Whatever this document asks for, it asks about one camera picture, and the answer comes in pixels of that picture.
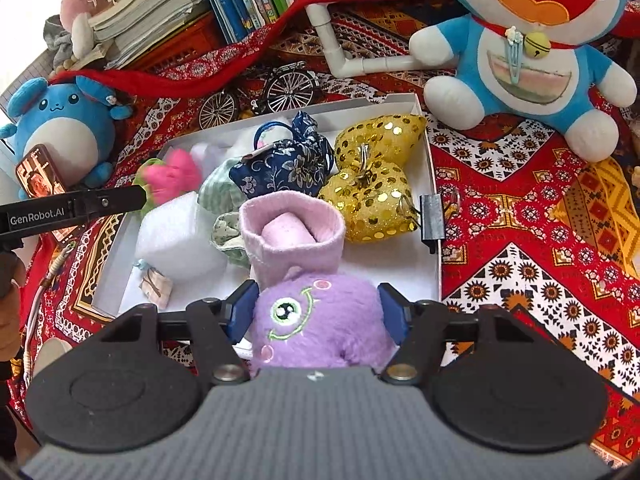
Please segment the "person left hand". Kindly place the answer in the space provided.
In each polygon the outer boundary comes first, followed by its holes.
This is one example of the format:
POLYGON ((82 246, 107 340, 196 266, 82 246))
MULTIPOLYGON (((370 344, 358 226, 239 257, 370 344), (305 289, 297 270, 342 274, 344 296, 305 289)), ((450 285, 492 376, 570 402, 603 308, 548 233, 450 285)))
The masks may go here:
POLYGON ((12 252, 10 256, 1 256, 2 268, 12 271, 6 284, 6 293, 1 297, 1 356, 2 362, 8 362, 21 347, 21 287, 25 285, 26 269, 20 257, 12 252))

